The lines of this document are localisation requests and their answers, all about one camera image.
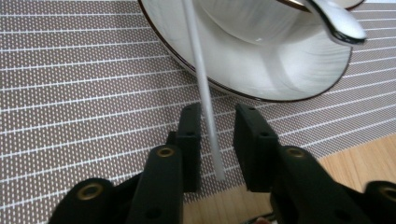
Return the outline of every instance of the white straw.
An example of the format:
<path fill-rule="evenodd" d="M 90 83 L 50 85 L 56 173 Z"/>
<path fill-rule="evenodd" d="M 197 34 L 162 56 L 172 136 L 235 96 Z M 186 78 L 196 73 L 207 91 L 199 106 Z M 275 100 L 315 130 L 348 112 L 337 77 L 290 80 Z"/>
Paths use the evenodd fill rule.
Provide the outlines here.
<path fill-rule="evenodd" d="M 198 87 L 201 95 L 201 101 L 204 109 L 207 133 L 209 135 L 209 142 L 212 151 L 213 163 L 215 166 L 215 174 L 217 180 L 224 180 L 224 167 L 221 162 L 221 155 L 219 149 L 219 141 L 216 131 L 215 117 L 213 115 L 212 101 L 210 98 L 209 84 L 207 83 L 205 62 L 203 58 L 201 42 L 198 36 L 198 29 L 196 25 L 195 11 L 192 5 L 192 0 L 181 0 L 183 2 L 184 13 L 189 27 L 190 41 L 192 52 L 195 60 L 195 71 L 198 79 Z"/>

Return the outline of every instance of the white cup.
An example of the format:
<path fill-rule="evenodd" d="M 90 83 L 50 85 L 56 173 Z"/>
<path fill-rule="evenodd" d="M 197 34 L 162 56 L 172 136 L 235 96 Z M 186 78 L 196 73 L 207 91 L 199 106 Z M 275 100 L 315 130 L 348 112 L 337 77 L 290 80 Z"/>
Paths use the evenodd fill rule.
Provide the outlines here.
<path fill-rule="evenodd" d="M 333 0 L 306 0 L 304 11 L 295 0 L 199 0 L 207 15 L 224 31 L 252 44 L 292 43 L 325 28 L 331 40 L 357 45 L 366 34 Z"/>

